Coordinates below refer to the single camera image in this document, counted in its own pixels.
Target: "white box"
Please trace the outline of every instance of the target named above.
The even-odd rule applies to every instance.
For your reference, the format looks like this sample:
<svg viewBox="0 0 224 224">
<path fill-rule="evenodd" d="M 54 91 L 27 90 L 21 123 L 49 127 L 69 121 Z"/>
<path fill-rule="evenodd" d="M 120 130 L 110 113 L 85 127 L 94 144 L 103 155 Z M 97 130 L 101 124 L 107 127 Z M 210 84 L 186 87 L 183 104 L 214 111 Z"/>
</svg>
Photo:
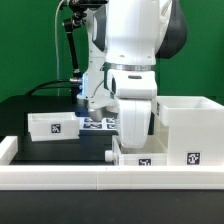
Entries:
<svg viewBox="0 0 224 224">
<path fill-rule="evenodd" d="M 78 139 L 79 119 L 75 113 L 28 114 L 32 141 Z"/>
<path fill-rule="evenodd" d="M 205 97 L 157 97 L 155 136 L 168 166 L 224 165 L 224 107 Z"/>
<path fill-rule="evenodd" d="M 166 166 L 167 153 L 159 139 L 148 136 L 145 146 L 141 149 L 123 148 L 118 136 L 112 137 L 112 151 L 106 152 L 106 161 L 123 166 Z"/>
</svg>

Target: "white bin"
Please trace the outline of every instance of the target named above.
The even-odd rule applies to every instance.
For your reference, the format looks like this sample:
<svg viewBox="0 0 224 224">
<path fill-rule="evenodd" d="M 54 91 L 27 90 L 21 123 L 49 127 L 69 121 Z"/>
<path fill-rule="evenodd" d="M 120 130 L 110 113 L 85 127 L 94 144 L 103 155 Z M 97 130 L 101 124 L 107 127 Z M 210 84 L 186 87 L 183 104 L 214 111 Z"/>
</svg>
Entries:
<svg viewBox="0 0 224 224">
<path fill-rule="evenodd" d="M 167 165 L 224 165 L 224 107 L 205 97 L 157 97 L 155 136 Z"/>
<path fill-rule="evenodd" d="M 79 138 L 79 119 L 75 113 L 28 114 L 28 130 L 32 141 Z"/>
</svg>

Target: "green backdrop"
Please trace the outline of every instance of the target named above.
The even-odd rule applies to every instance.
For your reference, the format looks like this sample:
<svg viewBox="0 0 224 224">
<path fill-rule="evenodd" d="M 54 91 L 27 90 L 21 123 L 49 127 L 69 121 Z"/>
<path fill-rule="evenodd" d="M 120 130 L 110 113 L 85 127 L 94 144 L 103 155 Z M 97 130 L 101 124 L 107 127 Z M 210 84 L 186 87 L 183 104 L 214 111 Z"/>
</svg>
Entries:
<svg viewBox="0 0 224 224">
<path fill-rule="evenodd" d="M 56 79 L 54 16 L 58 2 L 0 1 L 0 101 Z M 159 94 L 207 96 L 224 104 L 224 1 L 180 0 L 180 3 L 188 23 L 188 41 L 174 58 L 157 61 Z M 70 15 L 69 9 L 61 11 L 59 23 Z M 84 29 L 76 32 L 74 38 L 84 71 L 87 67 Z M 69 78 L 71 60 L 62 26 L 59 26 L 59 49 L 61 78 Z"/>
</svg>

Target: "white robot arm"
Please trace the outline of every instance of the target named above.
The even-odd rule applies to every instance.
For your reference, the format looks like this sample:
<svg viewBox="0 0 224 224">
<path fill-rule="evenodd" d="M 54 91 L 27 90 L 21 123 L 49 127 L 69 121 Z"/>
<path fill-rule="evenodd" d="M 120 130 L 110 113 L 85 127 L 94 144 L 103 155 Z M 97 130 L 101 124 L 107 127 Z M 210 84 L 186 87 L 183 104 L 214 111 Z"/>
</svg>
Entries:
<svg viewBox="0 0 224 224">
<path fill-rule="evenodd" d="M 89 109 L 95 113 L 107 107 L 117 113 L 116 124 L 122 146 L 142 148 L 148 135 L 151 100 L 157 95 L 155 73 L 151 67 L 156 64 L 156 57 L 170 58 L 183 47 L 186 28 L 180 29 L 184 18 L 178 0 L 109 0 L 102 7 L 89 22 L 92 29 L 89 33 L 93 33 L 94 44 L 105 53 L 104 87 L 109 91 L 103 93 L 100 90 L 91 96 L 93 89 L 89 88 Z M 105 24 L 98 22 L 102 21 L 102 11 Z M 89 77 L 88 86 L 96 86 L 89 82 Z"/>
</svg>

